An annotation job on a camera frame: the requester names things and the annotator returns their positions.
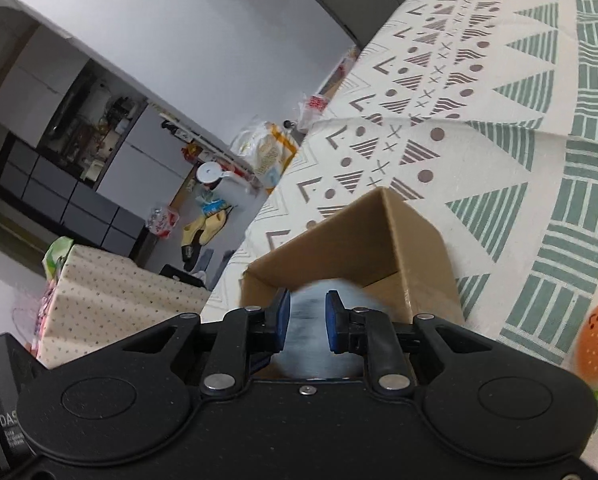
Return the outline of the yellow slippers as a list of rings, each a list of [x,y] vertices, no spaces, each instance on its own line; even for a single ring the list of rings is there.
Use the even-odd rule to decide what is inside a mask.
[[[200,246],[205,246],[223,229],[227,220],[225,209],[205,216],[202,214],[197,219],[189,222],[182,231],[182,246],[194,244],[195,240]]]

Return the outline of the white electric kettle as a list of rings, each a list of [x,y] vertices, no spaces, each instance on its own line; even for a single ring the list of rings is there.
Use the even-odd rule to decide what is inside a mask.
[[[217,185],[227,175],[227,171],[218,162],[203,162],[196,170],[196,180],[204,185]]]

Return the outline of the brown cardboard box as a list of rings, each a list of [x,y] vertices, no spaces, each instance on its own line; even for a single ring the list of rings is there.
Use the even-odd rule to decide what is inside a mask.
[[[465,321],[450,257],[438,230],[387,188],[368,192],[314,228],[249,263],[241,277],[243,307],[266,307],[312,282],[359,286],[365,307],[408,323],[431,313]],[[264,378],[286,378],[273,363]]]

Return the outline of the yellow white snack bag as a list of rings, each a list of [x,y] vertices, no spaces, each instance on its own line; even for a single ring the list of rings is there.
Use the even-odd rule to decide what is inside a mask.
[[[283,128],[258,118],[241,129],[229,148],[251,168],[267,194],[276,188],[299,151],[295,139]]]

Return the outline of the grey pink plush toy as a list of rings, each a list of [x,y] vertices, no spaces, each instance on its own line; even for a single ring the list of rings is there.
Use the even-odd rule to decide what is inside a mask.
[[[286,378],[342,379],[359,376],[363,359],[355,354],[335,354],[329,348],[325,299],[335,290],[346,307],[365,307],[363,289],[343,280],[312,282],[290,296],[290,318],[284,349],[273,363]]]

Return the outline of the white red plastic bag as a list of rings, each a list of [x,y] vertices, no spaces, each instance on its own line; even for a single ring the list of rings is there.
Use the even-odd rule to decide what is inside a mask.
[[[315,122],[321,119],[327,106],[328,99],[320,94],[305,96],[299,103],[299,115],[296,122],[297,129],[308,131]]]

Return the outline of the patterned white blanket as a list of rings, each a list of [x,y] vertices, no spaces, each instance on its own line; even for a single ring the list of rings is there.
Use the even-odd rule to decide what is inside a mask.
[[[574,362],[598,305],[598,0],[406,0],[365,47],[203,307],[389,188],[440,232],[465,321]]]

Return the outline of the polka dot beige cloth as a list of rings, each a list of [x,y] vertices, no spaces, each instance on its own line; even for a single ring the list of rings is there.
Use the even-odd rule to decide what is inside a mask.
[[[60,257],[38,314],[32,354],[52,368],[181,313],[200,313],[209,290],[132,260],[74,245]]]

